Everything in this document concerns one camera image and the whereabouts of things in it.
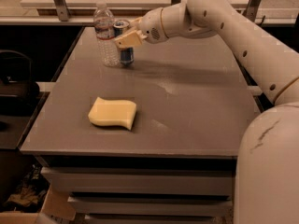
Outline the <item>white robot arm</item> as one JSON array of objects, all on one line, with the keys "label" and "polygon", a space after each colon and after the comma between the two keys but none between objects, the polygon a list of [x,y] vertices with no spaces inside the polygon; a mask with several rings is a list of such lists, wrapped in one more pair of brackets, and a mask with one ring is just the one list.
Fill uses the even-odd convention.
[{"label": "white robot arm", "polygon": [[299,54],[228,0],[185,0],[131,22],[119,48],[213,31],[271,104],[246,129],[235,174],[234,224],[299,224]]}]

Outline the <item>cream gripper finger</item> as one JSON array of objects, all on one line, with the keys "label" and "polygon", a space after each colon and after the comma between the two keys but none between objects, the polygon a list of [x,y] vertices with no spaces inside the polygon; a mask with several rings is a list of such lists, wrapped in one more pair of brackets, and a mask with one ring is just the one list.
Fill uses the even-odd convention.
[{"label": "cream gripper finger", "polygon": [[119,49],[128,49],[141,46],[147,37],[141,30],[128,30],[115,38],[115,44]]},{"label": "cream gripper finger", "polygon": [[142,22],[142,17],[138,17],[130,21],[130,27],[139,29]]}]

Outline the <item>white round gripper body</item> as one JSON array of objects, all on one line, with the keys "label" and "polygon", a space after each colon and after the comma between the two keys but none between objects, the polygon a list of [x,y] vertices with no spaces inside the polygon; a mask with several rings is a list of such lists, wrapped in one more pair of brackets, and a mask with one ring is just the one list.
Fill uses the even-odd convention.
[{"label": "white round gripper body", "polygon": [[139,22],[139,29],[146,37],[145,40],[151,44],[162,43],[165,41],[165,33],[162,25],[161,7],[149,11]]}]

